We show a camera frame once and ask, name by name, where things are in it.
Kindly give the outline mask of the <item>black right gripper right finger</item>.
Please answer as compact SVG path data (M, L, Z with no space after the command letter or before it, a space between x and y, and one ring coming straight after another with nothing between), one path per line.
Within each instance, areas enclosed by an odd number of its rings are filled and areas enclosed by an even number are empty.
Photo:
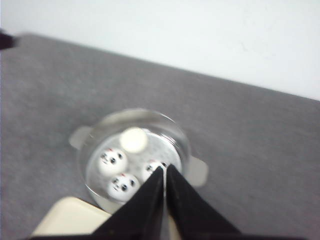
M197 193L173 165L166 170L166 199L184 240L229 240L242 235Z

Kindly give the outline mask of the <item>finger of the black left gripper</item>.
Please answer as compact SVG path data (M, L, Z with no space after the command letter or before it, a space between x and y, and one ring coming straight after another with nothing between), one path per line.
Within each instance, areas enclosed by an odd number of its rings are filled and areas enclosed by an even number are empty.
M16 47L19 44L18 37L9 35L3 31L0 32L0 50L6 50Z

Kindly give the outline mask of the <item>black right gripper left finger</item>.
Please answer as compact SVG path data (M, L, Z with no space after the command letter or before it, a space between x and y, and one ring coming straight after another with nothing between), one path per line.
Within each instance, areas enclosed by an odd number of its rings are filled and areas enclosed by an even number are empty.
M164 171L158 167L136 194L94 232L101 240L159 240L164 212Z

